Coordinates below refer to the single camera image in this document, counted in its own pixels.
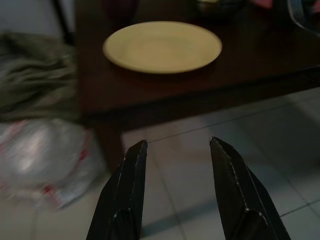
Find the wall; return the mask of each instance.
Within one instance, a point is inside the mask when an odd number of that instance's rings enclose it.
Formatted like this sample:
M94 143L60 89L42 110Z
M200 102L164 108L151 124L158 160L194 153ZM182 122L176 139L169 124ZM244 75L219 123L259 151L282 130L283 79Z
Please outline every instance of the wall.
M67 23L74 31L74 0L60 0ZM51 0L1 0L0 31L62 36Z

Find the table leg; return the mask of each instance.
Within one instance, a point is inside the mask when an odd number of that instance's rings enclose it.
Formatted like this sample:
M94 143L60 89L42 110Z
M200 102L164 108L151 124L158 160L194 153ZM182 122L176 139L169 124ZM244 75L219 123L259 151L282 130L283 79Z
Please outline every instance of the table leg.
M122 131L116 124L107 120L95 121L90 125L97 135L107 166L113 173L125 156L121 138Z

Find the black metal tool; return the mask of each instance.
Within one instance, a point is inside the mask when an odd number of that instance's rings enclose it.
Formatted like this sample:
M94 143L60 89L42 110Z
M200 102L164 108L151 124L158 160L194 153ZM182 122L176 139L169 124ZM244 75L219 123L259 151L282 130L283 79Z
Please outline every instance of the black metal tool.
M267 190L240 154L215 137L210 147L215 194L226 240L290 240Z
M226 240L290 240L264 186L239 153L210 141L216 199ZM86 240L138 240L145 192L147 142L131 147L103 188Z
M138 240L144 204L147 142L132 146L104 186L86 240Z

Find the gray cloth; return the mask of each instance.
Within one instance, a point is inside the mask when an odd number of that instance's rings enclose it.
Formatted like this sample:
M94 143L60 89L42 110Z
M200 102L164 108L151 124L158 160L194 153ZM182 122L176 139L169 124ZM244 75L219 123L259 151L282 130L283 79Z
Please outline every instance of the gray cloth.
M38 34L0 35L0 121L79 119L74 49Z

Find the plate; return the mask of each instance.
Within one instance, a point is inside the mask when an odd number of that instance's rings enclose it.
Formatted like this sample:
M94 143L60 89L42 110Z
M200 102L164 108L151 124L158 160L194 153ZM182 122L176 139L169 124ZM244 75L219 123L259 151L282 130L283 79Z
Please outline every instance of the plate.
M104 55L133 71L172 74L201 68L218 57L220 39L202 27L174 21L127 26L109 36Z

